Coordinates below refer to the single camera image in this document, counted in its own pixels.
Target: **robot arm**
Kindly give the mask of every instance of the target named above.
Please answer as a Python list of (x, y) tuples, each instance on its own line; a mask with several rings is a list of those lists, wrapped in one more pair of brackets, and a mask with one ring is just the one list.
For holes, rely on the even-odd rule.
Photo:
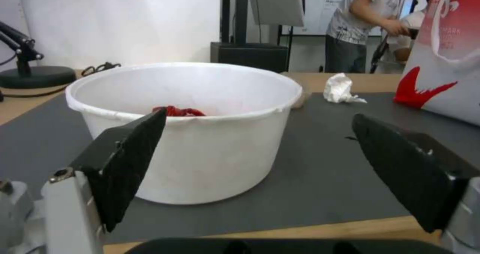
[(165, 110), (105, 130), (58, 170), (33, 202), (22, 182), (0, 182), (0, 254), (101, 254), (149, 167)]

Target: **white crumpled tissue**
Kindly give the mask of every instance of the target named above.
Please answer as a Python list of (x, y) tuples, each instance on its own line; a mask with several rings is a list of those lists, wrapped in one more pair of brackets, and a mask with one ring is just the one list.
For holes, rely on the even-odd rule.
[(358, 95), (351, 95), (350, 89), (352, 88), (353, 81), (345, 76), (345, 73), (338, 73), (331, 76), (325, 84), (324, 98), (328, 102), (340, 103), (340, 102), (360, 102), (367, 103), (363, 98), (359, 98)]

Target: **black table mat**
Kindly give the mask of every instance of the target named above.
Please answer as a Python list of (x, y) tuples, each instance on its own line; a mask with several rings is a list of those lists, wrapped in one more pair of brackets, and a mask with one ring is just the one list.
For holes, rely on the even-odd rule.
[[(480, 128), (392, 103), (391, 93), (364, 93), (369, 103), (330, 104), (314, 94), (292, 111), (271, 173), (239, 196), (197, 206), (169, 206), (135, 199), (107, 241), (192, 237), (406, 216), (375, 175), (353, 135), (362, 112), (403, 128), (424, 131), (465, 160), (480, 165)], [(68, 166), (91, 141), (81, 115), (64, 96), (0, 126), (0, 177), (39, 189)]]

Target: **red cloth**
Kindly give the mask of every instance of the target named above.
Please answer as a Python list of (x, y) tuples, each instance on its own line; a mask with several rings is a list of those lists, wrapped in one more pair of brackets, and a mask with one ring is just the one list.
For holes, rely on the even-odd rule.
[(196, 117), (205, 116), (203, 112), (197, 109), (179, 109), (174, 106), (154, 107), (151, 111), (156, 112), (159, 109), (166, 109), (166, 115), (170, 117)]

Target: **desk lamp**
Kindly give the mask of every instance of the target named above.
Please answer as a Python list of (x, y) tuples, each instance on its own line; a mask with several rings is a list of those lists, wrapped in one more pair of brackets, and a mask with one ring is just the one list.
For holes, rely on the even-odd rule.
[(0, 41), (17, 57), (17, 69), (0, 72), (0, 87), (31, 89), (52, 87), (75, 81), (75, 72), (64, 66), (29, 66), (29, 61), (43, 59), (34, 50), (35, 40), (0, 21)]

